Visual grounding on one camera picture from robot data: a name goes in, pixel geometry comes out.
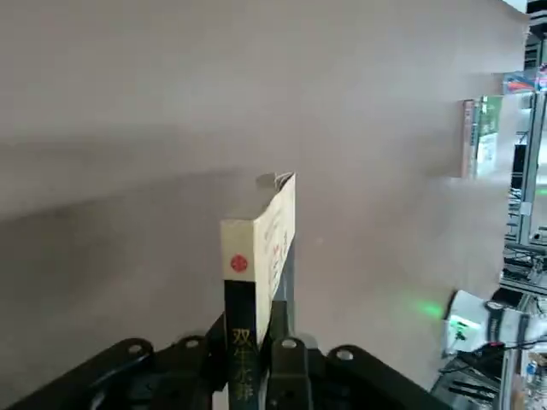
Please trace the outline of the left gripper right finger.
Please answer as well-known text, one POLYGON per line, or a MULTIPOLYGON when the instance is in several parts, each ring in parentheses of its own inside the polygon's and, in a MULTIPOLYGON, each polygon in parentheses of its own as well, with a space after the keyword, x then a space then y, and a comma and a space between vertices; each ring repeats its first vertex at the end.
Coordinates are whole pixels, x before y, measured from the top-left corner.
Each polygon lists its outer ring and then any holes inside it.
POLYGON ((268 329, 266 409, 448 409, 450 406, 362 348, 323 354, 290 333, 288 304, 275 301, 268 329))

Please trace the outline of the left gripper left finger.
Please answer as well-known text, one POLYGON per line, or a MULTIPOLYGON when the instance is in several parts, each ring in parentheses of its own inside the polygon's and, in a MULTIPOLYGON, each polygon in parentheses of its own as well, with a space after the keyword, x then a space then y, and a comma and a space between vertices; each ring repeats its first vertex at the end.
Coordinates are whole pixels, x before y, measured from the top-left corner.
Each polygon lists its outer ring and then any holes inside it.
POLYGON ((121 340, 10 404, 12 409, 211 409, 226 385, 225 319, 157 350, 121 340))

